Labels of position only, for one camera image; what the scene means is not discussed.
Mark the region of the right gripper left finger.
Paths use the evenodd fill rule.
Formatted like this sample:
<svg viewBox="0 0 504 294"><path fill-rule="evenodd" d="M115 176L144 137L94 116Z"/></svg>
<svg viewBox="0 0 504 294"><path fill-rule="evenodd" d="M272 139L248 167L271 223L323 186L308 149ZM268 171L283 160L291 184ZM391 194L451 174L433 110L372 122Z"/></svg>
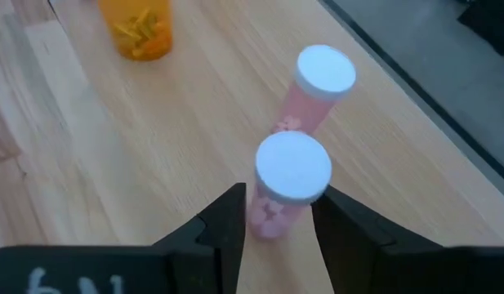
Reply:
<svg viewBox="0 0 504 294"><path fill-rule="evenodd" d="M237 183L147 246L0 248L0 293L235 293L246 235Z"/></svg>

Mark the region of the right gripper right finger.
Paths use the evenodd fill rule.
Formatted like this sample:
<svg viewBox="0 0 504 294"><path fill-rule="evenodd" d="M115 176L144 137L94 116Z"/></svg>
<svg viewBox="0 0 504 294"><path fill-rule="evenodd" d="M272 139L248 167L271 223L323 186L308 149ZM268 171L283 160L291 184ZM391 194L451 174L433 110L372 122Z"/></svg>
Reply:
<svg viewBox="0 0 504 294"><path fill-rule="evenodd" d="M333 187L311 209L336 293L504 293L504 247L444 247Z"/></svg>

